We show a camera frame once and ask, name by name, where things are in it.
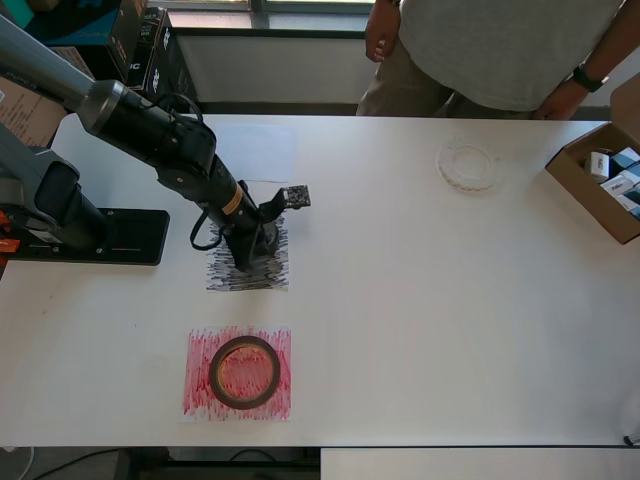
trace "black mount plate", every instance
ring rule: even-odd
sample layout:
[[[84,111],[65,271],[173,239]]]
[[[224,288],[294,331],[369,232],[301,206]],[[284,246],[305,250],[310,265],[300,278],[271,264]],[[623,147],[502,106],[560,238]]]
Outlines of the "black mount plate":
[[[96,250],[74,250],[60,245],[35,243],[28,234],[10,260],[68,263],[107,263],[113,265],[158,265],[169,228],[169,214],[164,210],[129,210],[99,208],[111,223],[111,234]]]

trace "window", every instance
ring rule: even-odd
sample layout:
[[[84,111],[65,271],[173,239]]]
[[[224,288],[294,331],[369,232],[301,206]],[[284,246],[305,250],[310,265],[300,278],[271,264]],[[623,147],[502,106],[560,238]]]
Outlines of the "window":
[[[227,10],[254,13],[367,14],[375,0],[151,0],[176,10]]]

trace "white wall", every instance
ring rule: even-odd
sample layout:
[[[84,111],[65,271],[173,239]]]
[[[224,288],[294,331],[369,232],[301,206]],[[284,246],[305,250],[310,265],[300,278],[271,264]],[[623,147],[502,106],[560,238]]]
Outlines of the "white wall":
[[[183,37],[180,43],[201,102],[357,103],[376,68],[361,40]],[[640,49],[585,105],[608,105],[611,91],[638,72]]]

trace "red scribbled paper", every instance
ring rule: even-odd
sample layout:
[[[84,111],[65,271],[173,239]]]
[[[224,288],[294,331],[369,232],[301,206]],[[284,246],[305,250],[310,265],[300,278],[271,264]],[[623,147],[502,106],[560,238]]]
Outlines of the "red scribbled paper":
[[[269,342],[280,360],[280,382],[275,394],[251,410],[236,410],[220,403],[209,385],[209,367],[218,349],[229,340],[253,335]],[[184,379],[182,415],[198,420],[288,420],[291,413],[291,331],[288,328],[199,328],[189,333],[187,371]]]

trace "clear petri dish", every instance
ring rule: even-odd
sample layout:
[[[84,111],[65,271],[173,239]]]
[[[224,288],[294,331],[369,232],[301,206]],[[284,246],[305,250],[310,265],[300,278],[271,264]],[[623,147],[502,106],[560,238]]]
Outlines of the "clear petri dish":
[[[438,152],[436,165],[442,178],[464,193],[488,192],[502,178],[502,162],[476,139],[452,139]]]

